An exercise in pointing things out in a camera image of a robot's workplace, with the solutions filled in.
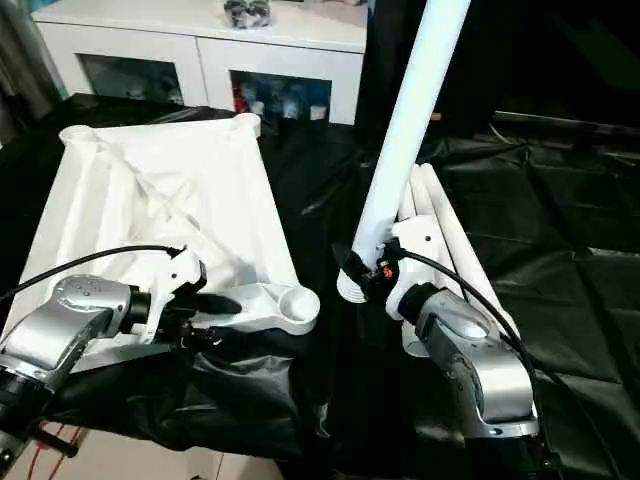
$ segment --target white panel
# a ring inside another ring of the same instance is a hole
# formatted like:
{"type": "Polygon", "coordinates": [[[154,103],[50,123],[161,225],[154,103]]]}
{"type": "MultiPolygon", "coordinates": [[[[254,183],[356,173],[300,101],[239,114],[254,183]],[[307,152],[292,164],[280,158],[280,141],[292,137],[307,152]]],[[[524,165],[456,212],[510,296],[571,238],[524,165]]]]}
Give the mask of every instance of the white panel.
{"type": "Polygon", "coordinates": [[[164,33],[39,23],[51,57],[70,95],[93,93],[77,54],[171,62],[184,104],[207,104],[198,47],[193,37],[164,33]]]}
{"type": "Polygon", "coordinates": [[[217,480],[283,480],[273,460],[225,453],[217,480]]]}
{"type": "Polygon", "coordinates": [[[363,55],[199,38],[209,105],[233,110],[230,70],[331,81],[329,121],[355,120],[363,55]]]}

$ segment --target white cabinet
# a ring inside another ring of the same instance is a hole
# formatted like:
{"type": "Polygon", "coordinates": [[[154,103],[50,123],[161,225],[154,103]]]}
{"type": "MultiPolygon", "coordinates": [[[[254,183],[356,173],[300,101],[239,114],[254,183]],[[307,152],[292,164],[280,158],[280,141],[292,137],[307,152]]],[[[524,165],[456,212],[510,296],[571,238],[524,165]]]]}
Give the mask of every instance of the white cabinet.
{"type": "Polygon", "coordinates": [[[199,38],[198,46],[212,107],[233,110],[231,72],[251,72],[328,80],[329,121],[355,120],[362,55],[208,38],[199,38]]]}
{"type": "Polygon", "coordinates": [[[232,72],[322,80],[329,120],[352,124],[366,5],[272,3],[272,24],[235,30],[215,0],[60,0],[34,12],[69,94],[234,108],[232,72]]]}
{"type": "Polygon", "coordinates": [[[167,94],[174,88],[172,83],[177,84],[176,93],[183,100],[179,103],[207,104],[194,37],[56,23],[38,27],[69,94],[100,94],[101,89],[109,94],[119,88],[124,95],[113,96],[138,98],[144,77],[157,72],[153,80],[167,83],[167,94]],[[101,62],[96,57],[105,58],[101,62]],[[145,68],[154,72],[145,75],[145,68]]]}

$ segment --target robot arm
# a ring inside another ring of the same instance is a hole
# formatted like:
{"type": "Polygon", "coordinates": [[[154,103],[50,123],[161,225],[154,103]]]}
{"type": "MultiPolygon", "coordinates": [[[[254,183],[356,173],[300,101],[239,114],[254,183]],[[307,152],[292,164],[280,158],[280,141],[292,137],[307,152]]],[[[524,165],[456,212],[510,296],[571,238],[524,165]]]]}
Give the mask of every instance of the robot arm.
{"type": "Polygon", "coordinates": [[[171,260],[149,292],[91,275],[58,282],[0,343],[0,478],[38,435],[38,419],[93,341],[125,336],[138,343],[127,345],[138,347],[133,356],[110,355],[107,363],[157,353],[149,344],[161,321],[195,314],[205,284],[204,265],[189,251],[171,260]]]}
{"type": "Polygon", "coordinates": [[[451,382],[465,438],[538,433],[529,375],[491,320],[455,293],[432,284],[412,287],[399,307],[451,382]]]}
{"type": "Polygon", "coordinates": [[[354,251],[334,248],[342,271],[367,301],[413,325],[448,380],[474,472],[559,478],[557,462],[540,435],[533,385],[520,354],[503,340],[493,319],[451,290],[436,287],[431,268],[403,254],[431,256],[424,235],[427,221],[414,217],[395,224],[392,234],[397,236],[384,244],[373,270],[354,251]]]}

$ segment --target black cable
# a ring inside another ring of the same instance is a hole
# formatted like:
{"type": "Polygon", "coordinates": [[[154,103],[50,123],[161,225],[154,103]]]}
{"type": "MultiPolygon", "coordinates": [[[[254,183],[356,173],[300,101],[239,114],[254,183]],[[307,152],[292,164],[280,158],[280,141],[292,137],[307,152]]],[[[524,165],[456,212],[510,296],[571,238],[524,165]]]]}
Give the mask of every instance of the black cable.
{"type": "Polygon", "coordinates": [[[607,446],[604,438],[602,437],[602,434],[600,433],[600,430],[596,426],[595,422],[593,421],[593,418],[591,417],[589,412],[586,410],[585,406],[582,404],[580,399],[576,397],[576,395],[573,393],[571,388],[566,383],[564,383],[564,381],[558,375],[556,375],[554,372],[549,371],[546,368],[542,368],[542,365],[543,365],[542,362],[540,362],[539,360],[536,360],[532,355],[529,354],[526,347],[524,346],[524,343],[522,342],[520,337],[516,334],[516,332],[513,330],[509,322],[498,311],[498,309],[494,307],[493,304],[486,299],[486,297],[484,297],[484,295],[482,295],[478,290],[476,290],[473,285],[467,282],[459,274],[457,274],[452,270],[449,270],[447,267],[436,262],[435,260],[432,260],[423,255],[419,255],[417,253],[409,252],[404,248],[398,247],[395,245],[387,245],[386,249],[389,249],[389,251],[391,251],[392,254],[394,255],[410,258],[412,260],[429,265],[435,270],[438,270],[439,272],[445,274],[452,280],[456,281],[458,284],[460,284],[460,286],[463,289],[467,290],[471,295],[473,295],[476,298],[476,300],[478,300],[478,302],[480,302],[480,304],[483,307],[485,307],[489,311],[489,313],[491,313],[491,315],[493,315],[493,317],[498,321],[500,326],[507,332],[506,340],[508,341],[509,345],[520,354],[522,364],[524,365],[525,370],[529,374],[529,377],[531,379],[532,392],[533,392],[533,401],[537,407],[538,423],[540,424],[540,430],[542,431],[544,439],[546,440],[547,443],[549,443],[549,430],[547,428],[546,419],[543,417],[543,414],[542,414],[542,405],[538,401],[539,400],[538,384],[537,384],[538,380],[535,373],[536,365],[545,375],[549,377],[549,379],[551,379],[552,382],[560,386],[560,388],[563,389],[566,393],[568,393],[571,396],[571,398],[576,402],[578,408],[586,418],[587,423],[591,427],[591,430],[593,431],[594,436],[596,437],[596,439],[598,440],[598,443],[600,444],[602,453],[604,454],[607,460],[607,463],[609,464],[610,473],[613,475],[615,479],[620,480],[623,478],[620,473],[620,469],[618,468],[618,465],[615,459],[613,458],[611,450],[607,446]]]}
{"type": "Polygon", "coordinates": [[[108,250],[102,250],[101,252],[92,253],[91,255],[86,255],[84,257],[77,258],[70,262],[59,265],[51,270],[47,270],[46,272],[41,273],[40,275],[36,275],[29,280],[22,282],[20,285],[13,287],[11,290],[0,295],[0,303],[4,302],[8,298],[12,298],[17,293],[21,292],[29,288],[32,285],[35,285],[38,282],[46,280],[49,277],[53,277],[60,272],[64,272],[65,270],[69,270],[70,268],[77,267],[78,265],[82,265],[83,263],[90,262],[92,260],[96,260],[98,258],[107,257],[109,255],[116,255],[118,253],[126,253],[126,252],[138,252],[138,251],[159,251],[165,252],[170,257],[175,257],[182,250],[173,247],[166,247],[164,245],[128,245],[126,247],[117,247],[110,248],[108,250]]]}

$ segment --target black plastic sheet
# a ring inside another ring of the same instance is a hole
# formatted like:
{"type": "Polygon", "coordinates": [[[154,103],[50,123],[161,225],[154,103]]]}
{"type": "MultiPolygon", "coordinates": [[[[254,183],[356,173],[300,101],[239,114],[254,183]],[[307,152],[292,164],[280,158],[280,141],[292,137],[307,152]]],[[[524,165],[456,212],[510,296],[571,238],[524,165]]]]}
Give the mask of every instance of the black plastic sheet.
{"type": "MultiPolygon", "coordinates": [[[[18,280],[62,154],[57,133],[219,118],[76,96],[0,152],[7,234],[0,286],[18,280]]],[[[320,296],[305,337],[263,332],[74,375],[49,417],[168,448],[198,445],[361,475],[473,478],[447,385],[404,354],[399,325],[335,289],[378,149],[346,127],[263,124],[262,157],[300,281],[320,296]]],[[[610,157],[439,140],[430,161],[527,346],[574,389],[628,478],[640,478],[638,173],[610,157]]],[[[542,382],[568,479],[608,478],[572,401],[542,382]]]]}

